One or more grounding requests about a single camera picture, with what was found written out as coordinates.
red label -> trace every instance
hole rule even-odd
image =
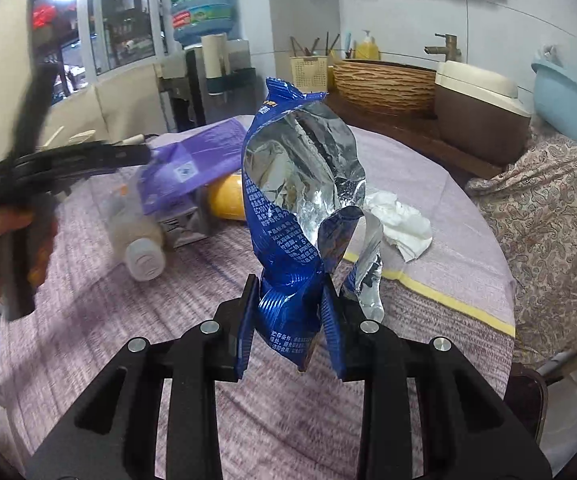
[[[184,27],[184,25],[190,25],[190,11],[188,10],[182,10],[172,17],[173,28]]]

purple bag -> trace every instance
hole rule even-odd
[[[137,181],[144,214],[167,210],[198,187],[242,168],[245,136],[242,124],[229,119],[181,142],[154,148]]]

qr code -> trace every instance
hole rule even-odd
[[[195,162],[192,160],[185,162],[181,166],[175,168],[175,174],[180,182],[186,182],[188,179],[197,175],[198,167],[195,165]]]

blue plastic basin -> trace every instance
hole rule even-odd
[[[562,67],[540,60],[536,73],[535,111],[560,133],[577,142],[577,81]]]

white bottle cap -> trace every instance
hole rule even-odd
[[[128,272],[138,282],[157,278],[166,267],[162,248],[150,238],[138,238],[124,253],[124,263]]]

